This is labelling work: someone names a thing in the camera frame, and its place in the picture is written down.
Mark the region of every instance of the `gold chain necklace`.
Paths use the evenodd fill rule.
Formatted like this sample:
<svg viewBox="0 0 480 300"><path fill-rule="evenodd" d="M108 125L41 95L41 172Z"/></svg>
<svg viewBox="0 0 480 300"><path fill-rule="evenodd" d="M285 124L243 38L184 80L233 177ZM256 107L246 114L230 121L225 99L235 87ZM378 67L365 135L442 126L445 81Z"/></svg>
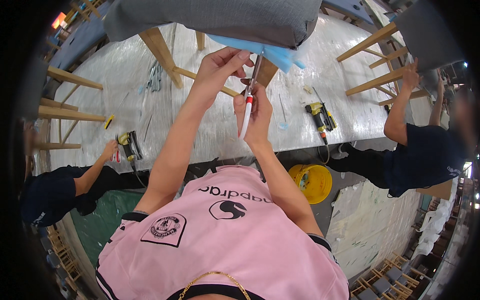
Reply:
<svg viewBox="0 0 480 300"><path fill-rule="evenodd" d="M228 277L228 278L240 289L240 291L243 293L243 295L245 296L245 298L246 298L247 300L250 300L250 296L247 294L247 291L243 288L243 286L241 286L240 283L238 283L237 280L235 280L235 278L233 278L232 276L230 276L230 275L227 274L227 273L218 272L218 271L207 272L207 273L202 274L202 275L198 276L197 278L195 278L191 283L187 284L187 286L183 289L183 292L180 294L179 300L182 300L183 297L185 297L185 293L187 292L187 290L188 290L195 282L197 282L198 279L200 279L200 278L202 278L202 277L205 277L205 276L207 276L207 275L211 275L211 274L221 274L221 275L225 275L226 277Z"/></svg>

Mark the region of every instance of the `yellow bucket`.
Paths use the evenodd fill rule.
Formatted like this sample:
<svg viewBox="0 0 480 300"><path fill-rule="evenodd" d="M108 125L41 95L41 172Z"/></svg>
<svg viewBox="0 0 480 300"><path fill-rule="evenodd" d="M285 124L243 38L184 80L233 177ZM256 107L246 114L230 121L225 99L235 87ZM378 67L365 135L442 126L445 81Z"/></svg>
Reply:
<svg viewBox="0 0 480 300"><path fill-rule="evenodd" d="M308 178L301 183L305 174ZM319 165L294 165L288 171L295 184L301 188L301 184L305 189L302 193L307 197L308 203L317 204L325 200L332 189L332 175L327 168Z"/></svg>

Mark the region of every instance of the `navy shirt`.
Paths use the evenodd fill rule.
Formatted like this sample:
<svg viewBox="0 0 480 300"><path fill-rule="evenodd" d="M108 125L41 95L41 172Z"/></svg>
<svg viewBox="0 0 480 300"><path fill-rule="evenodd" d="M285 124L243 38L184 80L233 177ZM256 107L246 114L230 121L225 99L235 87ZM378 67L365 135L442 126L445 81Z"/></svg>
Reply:
<svg viewBox="0 0 480 300"><path fill-rule="evenodd" d="M40 227L60 221L82 201L85 194L75 197L75 181L85 170L79 167L61 167L39 176L30 176L20 196L22 218Z"/></svg>
<svg viewBox="0 0 480 300"><path fill-rule="evenodd" d="M454 132L407 123L407 146L398 144L384 157L389 193L399 197L408 189L428 188L457 177L466 158L464 144Z"/></svg>

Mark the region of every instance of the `sleeve cuff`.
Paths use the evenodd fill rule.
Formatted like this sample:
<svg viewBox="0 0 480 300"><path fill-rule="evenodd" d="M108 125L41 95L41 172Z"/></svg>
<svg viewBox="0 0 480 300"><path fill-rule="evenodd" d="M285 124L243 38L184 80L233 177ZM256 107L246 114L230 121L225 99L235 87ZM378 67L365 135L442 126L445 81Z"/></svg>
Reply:
<svg viewBox="0 0 480 300"><path fill-rule="evenodd" d="M146 212L141 212L138 210L123 214L123 216L121 216L122 220L137 222L142 222L146 217L148 217Z"/></svg>
<svg viewBox="0 0 480 300"><path fill-rule="evenodd" d="M319 236L318 234L315 233L307 233L307 235L317 244L324 246L327 250L332 252L332 246L330 243L324 238Z"/></svg>

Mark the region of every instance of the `pink shirt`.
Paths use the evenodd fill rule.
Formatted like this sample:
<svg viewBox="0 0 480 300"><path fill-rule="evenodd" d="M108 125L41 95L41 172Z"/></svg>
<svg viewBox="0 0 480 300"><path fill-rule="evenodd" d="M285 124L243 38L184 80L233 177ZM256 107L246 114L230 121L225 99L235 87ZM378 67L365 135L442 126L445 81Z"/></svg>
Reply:
<svg viewBox="0 0 480 300"><path fill-rule="evenodd" d="M227 166L190 181L153 214L127 213L100 253L97 281L110 299L178 299L203 273L233 276L252 299L348 299L348 282L321 237L307 235L271 200L258 171ZM208 275L185 299L244 299Z"/></svg>

